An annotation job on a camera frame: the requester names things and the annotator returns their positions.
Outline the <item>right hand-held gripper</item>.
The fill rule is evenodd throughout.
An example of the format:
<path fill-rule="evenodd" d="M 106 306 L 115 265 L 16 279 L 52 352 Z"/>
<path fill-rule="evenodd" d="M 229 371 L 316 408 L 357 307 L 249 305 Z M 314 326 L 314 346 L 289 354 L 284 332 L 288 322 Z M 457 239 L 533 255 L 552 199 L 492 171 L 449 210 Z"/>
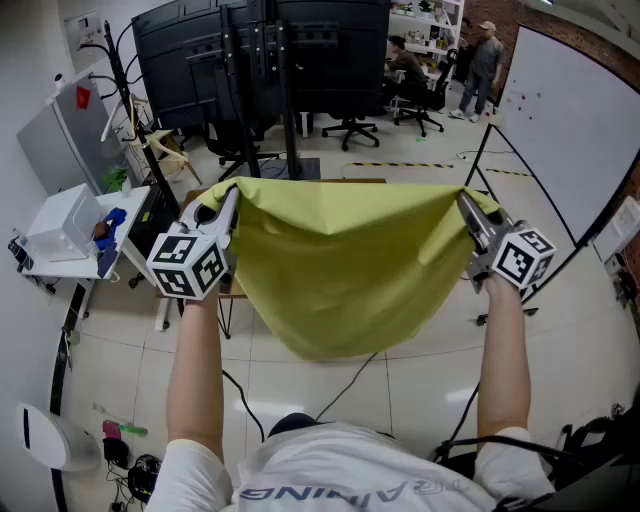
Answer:
<path fill-rule="evenodd" d="M 539 281 L 557 248 L 526 221 L 513 221 L 504 210 L 487 216 L 475 212 L 475 201 L 465 191 L 457 196 L 459 211 L 475 242 L 467 275 L 479 293 L 490 275 L 499 275 L 518 290 Z"/>

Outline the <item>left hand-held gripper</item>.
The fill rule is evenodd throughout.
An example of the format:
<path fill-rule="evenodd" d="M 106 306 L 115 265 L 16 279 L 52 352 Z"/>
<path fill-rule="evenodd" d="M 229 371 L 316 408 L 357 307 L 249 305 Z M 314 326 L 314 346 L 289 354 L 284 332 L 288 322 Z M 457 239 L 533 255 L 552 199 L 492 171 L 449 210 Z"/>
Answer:
<path fill-rule="evenodd" d="M 236 257 L 230 244 L 240 197 L 234 185 L 215 209 L 195 199 L 157 236 L 146 265 L 162 295 L 201 301 L 216 286 L 233 281 Z"/>

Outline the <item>yellow-green cloth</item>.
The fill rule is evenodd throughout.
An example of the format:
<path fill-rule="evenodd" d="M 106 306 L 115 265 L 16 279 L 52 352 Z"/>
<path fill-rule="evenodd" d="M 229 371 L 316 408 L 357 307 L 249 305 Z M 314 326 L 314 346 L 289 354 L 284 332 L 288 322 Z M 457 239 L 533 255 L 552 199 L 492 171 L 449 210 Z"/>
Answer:
<path fill-rule="evenodd" d="M 235 277 L 271 332 L 309 361 L 384 351 L 446 301 L 474 243 L 460 188 L 237 177 Z"/>

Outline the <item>person's left forearm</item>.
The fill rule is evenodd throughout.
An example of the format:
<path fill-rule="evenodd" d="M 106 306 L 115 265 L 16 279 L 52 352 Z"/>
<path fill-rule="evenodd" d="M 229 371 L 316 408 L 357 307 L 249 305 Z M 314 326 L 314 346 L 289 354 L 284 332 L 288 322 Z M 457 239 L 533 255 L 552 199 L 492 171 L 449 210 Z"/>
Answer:
<path fill-rule="evenodd" d="M 224 459 L 224 387 L 218 325 L 219 289 L 185 303 L 168 386 L 170 441 L 186 439 Z"/>

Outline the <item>person's right forearm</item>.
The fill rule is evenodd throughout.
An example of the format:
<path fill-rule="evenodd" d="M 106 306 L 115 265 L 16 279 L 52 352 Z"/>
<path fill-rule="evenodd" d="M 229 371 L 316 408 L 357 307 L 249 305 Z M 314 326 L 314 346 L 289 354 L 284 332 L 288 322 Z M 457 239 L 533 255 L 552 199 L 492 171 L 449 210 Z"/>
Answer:
<path fill-rule="evenodd" d="M 481 437 L 526 429 L 531 407 L 525 315 L 519 290 L 500 275 L 485 281 L 489 297 L 482 357 L 477 431 Z"/>

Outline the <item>black display stand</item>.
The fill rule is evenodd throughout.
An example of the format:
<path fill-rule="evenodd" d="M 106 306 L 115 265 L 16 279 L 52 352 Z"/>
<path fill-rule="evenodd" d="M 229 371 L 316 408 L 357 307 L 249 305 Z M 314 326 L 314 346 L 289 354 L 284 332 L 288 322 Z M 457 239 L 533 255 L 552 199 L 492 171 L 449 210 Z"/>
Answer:
<path fill-rule="evenodd" d="M 261 118 L 279 116 L 284 127 L 286 162 L 281 176 L 291 180 L 320 177 L 319 166 L 303 162 L 296 142 L 290 29 L 278 18 L 270 0 L 245 0 L 241 8 L 219 7 L 221 42 L 231 105 L 240 127 L 241 156 L 219 178 L 228 179 L 246 169 L 261 176 L 261 160 L 277 160 L 254 145 L 252 125 Z"/>

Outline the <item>wooden table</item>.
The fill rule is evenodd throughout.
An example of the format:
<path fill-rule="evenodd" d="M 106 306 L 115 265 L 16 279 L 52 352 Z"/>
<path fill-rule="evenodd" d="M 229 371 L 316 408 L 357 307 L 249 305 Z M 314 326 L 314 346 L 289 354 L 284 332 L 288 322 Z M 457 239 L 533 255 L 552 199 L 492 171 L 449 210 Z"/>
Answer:
<path fill-rule="evenodd" d="M 387 181 L 384 178 L 362 178 L 362 179 L 328 179 L 331 183 L 371 183 L 371 184 L 386 184 Z M 185 210 L 191 202 L 193 202 L 201 193 L 205 191 L 205 188 L 197 188 L 187 192 L 186 197 L 182 203 L 182 210 Z M 161 298 L 160 293 L 156 293 L 156 297 L 160 299 L 158 309 L 154 320 L 154 330 L 156 332 L 165 332 L 171 327 L 169 321 L 169 309 L 171 307 L 171 298 Z M 239 285 L 236 279 L 230 284 L 223 284 L 221 289 L 221 300 L 228 299 L 229 305 L 227 311 L 224 311 L 223 306 L 218 306 L 218 325 L 222 330 L 224 337 L 227 340 L 231 339 L 231 319 L 234 307 L 234 301 L 239 299 L 247 299 L 247 295 Z"/>

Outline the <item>white side table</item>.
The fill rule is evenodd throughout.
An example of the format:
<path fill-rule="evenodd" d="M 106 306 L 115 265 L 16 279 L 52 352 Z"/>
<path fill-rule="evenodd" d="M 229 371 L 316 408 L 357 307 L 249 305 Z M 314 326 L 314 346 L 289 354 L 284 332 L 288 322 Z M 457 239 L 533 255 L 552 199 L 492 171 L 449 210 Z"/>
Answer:
<path fill-rule="evenodd" d="M 116 256 L 103 275 L 98 272 L 99 265 L 95 257 L 50 262 L 41 256 L 32 256 L 33 266 L 30 269 L 24 268 L 21 274 L 40 278 L 71 278 L 90 291 L 95 280 L 116 281 L 115 266 L 119 257 L 124 255 L 152 286 L 156 286 L 154 277 L 147 268 L 146 258 L 130 239 L 132 226 L 149 193 L 150 187 L 142 186 L 132 189 L 127 196 L 123 196 L 121 192 L 116 192 L 97 197 L 98 203 L 106 213 L 109 213 L 113 208 L 120 208 L 126 212 L 124 222 L 117 226 L 115 231 Z"/>

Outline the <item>blue cloth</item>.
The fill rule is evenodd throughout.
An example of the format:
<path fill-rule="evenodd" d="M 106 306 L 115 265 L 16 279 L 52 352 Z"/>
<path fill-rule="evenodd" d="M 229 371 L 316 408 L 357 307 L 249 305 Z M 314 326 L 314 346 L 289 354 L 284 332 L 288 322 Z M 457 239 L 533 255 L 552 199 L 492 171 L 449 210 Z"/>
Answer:
<path fill-rule="evenodd" d="M 117 228 L 124 223 L 127 212 L 121 208 L 113 208 L 104 220 L 98 222 L 94 230 L 94 243 L 100 252 L 109 246 L 115 247 L 115 233 Z"/>

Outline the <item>whiteboard on black stand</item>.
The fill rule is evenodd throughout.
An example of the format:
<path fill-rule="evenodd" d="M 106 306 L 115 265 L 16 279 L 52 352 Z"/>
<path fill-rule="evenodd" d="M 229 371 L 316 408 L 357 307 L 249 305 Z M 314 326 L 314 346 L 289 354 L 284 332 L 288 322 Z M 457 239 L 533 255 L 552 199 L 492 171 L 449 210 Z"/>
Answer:
<path fill-rule="evenodd" d="M 521 25 L 497 108 L 486 131 L 511 147 L 580 251 L 640 163 L 640 89 Z"/>

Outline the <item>white clothes hanger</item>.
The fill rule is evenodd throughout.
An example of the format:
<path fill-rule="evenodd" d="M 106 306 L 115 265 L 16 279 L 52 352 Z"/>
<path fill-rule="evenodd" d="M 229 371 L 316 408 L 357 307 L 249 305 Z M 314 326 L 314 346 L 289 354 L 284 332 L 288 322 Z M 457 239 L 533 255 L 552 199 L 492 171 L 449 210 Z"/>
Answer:
<path fill-rule="evenodd" d="M 101 138 L 100 138 L 101 143 L 104 143 L 106 141 L 106 139 L 107 139 L 107 137 L 108 137 L 108 135 L 109 135 L 109 133 L 111 131 L 111 128 L 112 128 L 112 125 L 113 125 L 113 121 L 114 121 L 114 117 L 115 117 L 117 111 L 124 105 L 128 105 L 128 106 L 132 107 L 136 100 L 137 100 L 137 97 L 134 94 L 132 94 L 132 95 L 130 95 L 129 99 L 127 100 L 128 101 L 127 103 L 125 103 L 123 99 L 119 99 L 116 102 L 116 104 L 113 106 L 113 108 L 112 108 L 112 110 L 111 110 L 111 112 L 109 114 L 109 117 L 107 119 L 105 127 L 104 127 L 104 129 L 102 131 Z"/>

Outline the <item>large black display screen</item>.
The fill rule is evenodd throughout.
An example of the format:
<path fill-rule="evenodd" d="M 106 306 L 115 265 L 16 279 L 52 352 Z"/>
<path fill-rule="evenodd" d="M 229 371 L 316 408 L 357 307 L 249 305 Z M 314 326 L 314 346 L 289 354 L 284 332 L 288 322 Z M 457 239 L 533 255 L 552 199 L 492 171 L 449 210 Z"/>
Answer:
<path fill-rule="evenodd" d="M 154 118 L 166 129 L 284 111 L 365 116 L 381 96 L 390 0 L 173 0 L 133 20 Z"/>

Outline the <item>white shelf unit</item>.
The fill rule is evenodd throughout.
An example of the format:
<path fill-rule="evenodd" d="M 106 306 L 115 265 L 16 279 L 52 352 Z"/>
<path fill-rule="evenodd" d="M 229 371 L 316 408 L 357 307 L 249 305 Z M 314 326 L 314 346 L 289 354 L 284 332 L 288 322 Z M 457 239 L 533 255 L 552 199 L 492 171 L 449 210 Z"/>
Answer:
<path fill-rule="evenodd" d="M 465 0 L 391 0 L 388 32 L 405 39 L 432 85 L 458 50 Z"/>

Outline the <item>white wall box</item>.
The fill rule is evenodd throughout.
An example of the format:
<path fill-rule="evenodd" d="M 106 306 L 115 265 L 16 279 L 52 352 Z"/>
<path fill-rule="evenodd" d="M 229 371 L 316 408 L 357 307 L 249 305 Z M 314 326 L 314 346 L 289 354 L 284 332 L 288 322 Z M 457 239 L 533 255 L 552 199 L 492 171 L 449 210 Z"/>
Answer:
<path fill-rule="evenodd" d="M 595 237 L 593 246 L 603 263 L 620 253 L 640 231 L 640 203 L 626 196 L 618 210 Z"/>

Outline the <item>wall switch panel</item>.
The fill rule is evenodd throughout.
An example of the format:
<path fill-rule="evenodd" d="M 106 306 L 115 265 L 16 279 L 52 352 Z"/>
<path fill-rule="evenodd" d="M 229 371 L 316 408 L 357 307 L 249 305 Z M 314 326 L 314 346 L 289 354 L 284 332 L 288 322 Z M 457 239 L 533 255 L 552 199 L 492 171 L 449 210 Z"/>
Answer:
<path fill-rule="evenodd" d="M 92 9 L 64 19 L 64 31 L 73 68 L 80 73 L 106 56 L 99 11 Z"/>

